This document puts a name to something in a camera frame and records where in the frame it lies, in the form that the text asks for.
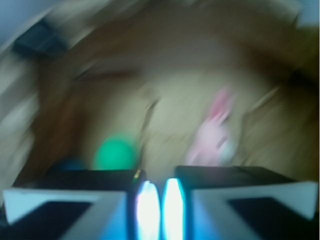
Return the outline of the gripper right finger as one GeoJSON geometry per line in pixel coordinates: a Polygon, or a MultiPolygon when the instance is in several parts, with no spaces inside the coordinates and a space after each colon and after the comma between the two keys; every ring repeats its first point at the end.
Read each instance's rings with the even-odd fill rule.
{"type": "Polygon", "coordinates": [[[263,167],[179,165],[162,196],[164,240],[317,240],[319,185],[263,167]]]}

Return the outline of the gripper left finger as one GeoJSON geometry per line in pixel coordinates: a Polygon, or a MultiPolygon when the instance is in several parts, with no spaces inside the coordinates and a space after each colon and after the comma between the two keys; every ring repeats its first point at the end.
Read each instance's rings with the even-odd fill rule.
{"type": "Polygon", "coordinates": [[[157,187],[141,169],[58,171],[4,190],[3,240],[158,240],[157,187]]]}

